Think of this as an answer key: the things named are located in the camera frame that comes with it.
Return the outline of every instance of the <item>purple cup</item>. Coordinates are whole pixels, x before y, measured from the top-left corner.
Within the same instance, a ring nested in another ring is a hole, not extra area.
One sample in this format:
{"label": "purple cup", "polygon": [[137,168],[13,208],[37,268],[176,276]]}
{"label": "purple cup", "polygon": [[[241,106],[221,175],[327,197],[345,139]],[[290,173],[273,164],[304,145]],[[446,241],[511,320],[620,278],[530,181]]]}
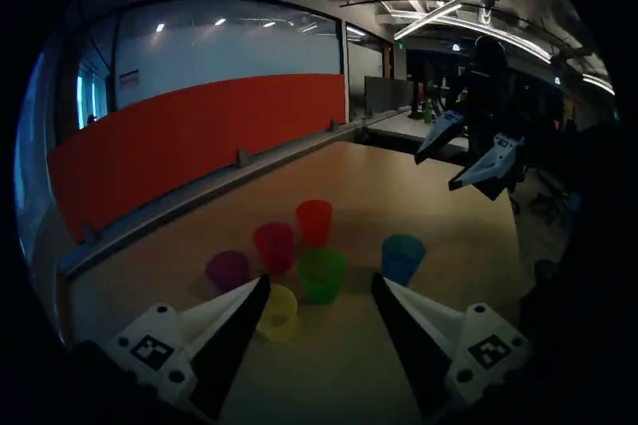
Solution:
{"label": "purple cup", "polygon": [[224,250],[206,264],[206,275],[226,293],[250,280],[250,262],[248,257],[238,250]]}

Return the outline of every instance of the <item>glass wall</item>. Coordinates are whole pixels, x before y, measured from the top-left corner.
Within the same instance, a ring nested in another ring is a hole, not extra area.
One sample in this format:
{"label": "glass wall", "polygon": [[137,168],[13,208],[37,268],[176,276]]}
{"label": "glass wall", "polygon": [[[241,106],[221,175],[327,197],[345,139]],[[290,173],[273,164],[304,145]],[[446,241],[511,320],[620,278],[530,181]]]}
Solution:
{"label": "glass wall", "polygon": [[350,120],[365,116],[365,77],[385,77],[384,54],[390,46],[359,28],[345,27],[348,40],[348,81]]}
{"label": "glass wall", "polygon": [[247,0],[182,0],[126,12],[116,47],[116,108],[214,81],[341,73],[337,24]]}

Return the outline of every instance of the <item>wooden table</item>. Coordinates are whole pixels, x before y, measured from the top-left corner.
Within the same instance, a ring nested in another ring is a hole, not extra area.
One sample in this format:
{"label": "wooden table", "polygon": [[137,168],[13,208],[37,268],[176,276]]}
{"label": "wooden table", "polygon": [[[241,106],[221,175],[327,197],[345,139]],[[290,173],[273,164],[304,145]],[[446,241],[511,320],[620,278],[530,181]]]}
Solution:
{"label": "wooden table", "polygon": [[[402,112],[401,114],[391,116],[386,120],[369,124],[368,130],[377,134],[395,136],[421,143],[425,140],[432,129],[432,124],[425,124],[423,120],[411,120],[408,118],[410,114],[412,114],[411,111]],[[454,138],[449,144],[452,144],[463,151],[467,151],[468,149],[467,138]]]}
{"label": "wooden table", "polygon": [[187,309],[211,299],[216,291],[203,274],[208,258],[239,249],[258,263],[250,238],[257,226],[294,223],[299,202],[326,199],[334,208],[330,245],[349,264],[343,291],[331,305],[310,305],[294,272],[277,280],[297,295],[299,330],[286,344],[255,334],[221,422],[418,423],[369,292],[382,241],[391,234],[421,238],[427,255],[411,288],[457,309],[485,301],[512,321],[531,286],[507,196],[491,202],[471,187],[449,192],[447,181],[458,170],[330,144],[170,222],[79,277],[71,285],[77,336],[107,340],[156,301]]}

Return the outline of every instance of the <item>cubicle partition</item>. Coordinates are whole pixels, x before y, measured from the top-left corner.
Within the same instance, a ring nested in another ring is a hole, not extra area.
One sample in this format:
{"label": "cubicle partition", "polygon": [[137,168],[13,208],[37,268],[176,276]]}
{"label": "cubicle partition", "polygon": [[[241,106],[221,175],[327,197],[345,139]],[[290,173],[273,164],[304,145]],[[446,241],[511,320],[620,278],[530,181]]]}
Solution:
{"label": "cubicle partition", "polygon": [[250,154],[345,122],[342,74],[217,81],[153,96],[89,124],[48,157],[76,241]]}
{"label": "cubicle partition", "polygon": [[370,117],[409,106],[412,95],[411,81],[365,77],[365,115]]}

